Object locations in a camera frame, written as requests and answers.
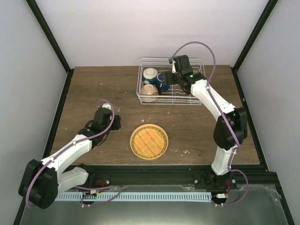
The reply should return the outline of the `dark blue mug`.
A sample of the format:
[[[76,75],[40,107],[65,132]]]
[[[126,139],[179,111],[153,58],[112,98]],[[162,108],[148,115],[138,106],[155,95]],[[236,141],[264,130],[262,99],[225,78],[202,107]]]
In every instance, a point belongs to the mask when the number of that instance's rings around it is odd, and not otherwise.
[[[161,72],[157,75],[157,88],[160,92],[165,92],[169,89],[166,72]]]

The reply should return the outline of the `white bowl teal outside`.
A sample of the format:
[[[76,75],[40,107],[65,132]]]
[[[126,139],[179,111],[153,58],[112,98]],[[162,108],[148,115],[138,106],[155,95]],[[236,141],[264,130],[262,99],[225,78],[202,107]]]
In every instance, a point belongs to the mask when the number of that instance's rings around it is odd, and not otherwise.
[[[155,68],[152,68],[152,67],[146,68],[142,74],[142,81],[145,84],[156,85],[157,75],[158,75],[158,71]]]

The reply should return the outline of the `white wire dish rack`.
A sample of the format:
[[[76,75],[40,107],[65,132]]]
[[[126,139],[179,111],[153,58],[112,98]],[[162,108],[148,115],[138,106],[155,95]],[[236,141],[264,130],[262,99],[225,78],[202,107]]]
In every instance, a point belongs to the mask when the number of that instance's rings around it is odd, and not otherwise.
[[[139,62],[139,72],[136,87],[136,94],[141,104],[149,105],[201,105],[201,101],[191,94],[186,94],[178,84],[170,85],[166,90],[162,91],[158,88],[158,95],[142,94],[144,70],[152,68],[157,70],[157,75],[161,79],[161,73],[172,70],[172,64],[169,63],[168,57],[142,57]]]

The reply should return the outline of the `small white bowl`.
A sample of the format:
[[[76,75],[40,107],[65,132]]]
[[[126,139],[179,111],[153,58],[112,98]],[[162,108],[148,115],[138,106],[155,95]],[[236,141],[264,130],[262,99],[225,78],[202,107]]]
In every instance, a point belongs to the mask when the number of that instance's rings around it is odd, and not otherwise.
[[[141,95],[156,96],[159,94],[158,89],[153,84],[145,84],[140,91]]]

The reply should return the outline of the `round bamboo steamer tray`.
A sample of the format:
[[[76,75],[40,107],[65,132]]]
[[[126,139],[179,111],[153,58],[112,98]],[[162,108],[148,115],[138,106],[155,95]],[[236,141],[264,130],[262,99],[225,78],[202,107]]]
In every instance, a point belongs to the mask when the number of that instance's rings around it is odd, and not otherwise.
[[[132,153],[147,161],[156,160],[167,150],[167,133],[158,125],[144,124],[134,130],[130,137]]]

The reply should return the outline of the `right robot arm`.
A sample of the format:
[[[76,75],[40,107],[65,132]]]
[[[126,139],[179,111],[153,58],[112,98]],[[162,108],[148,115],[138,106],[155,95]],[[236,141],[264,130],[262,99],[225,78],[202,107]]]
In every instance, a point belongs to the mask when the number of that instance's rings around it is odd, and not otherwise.
[[[213,89],[210,84],[213,74],[206,78],[194,72],[187,55],[172,57],[169,63],[172,69],[162,73],[163,83],[179,85],[186,94],[200,100],[216,120],[213,138],[217,151],[211,164],[214,173],[208,177],[208,183],[218,189],[224,185],[224,175],[232,170],[233,158],[248,136],[247,112],[227,102]]]

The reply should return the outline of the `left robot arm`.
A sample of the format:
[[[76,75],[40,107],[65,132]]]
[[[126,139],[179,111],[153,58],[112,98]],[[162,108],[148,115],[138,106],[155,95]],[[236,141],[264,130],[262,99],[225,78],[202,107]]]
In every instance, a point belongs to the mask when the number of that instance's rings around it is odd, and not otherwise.
[[[25,167],[18,194],[28,208],[48,208],[57,195],[72,189],[94,192],[96,178],[85,165],[66,169],[80,156],[99,146],[109,132],[120,129],[120,116],[111,104],[100,106],[94,118],[86,123],[64,147],[42,160],[31,160]]]

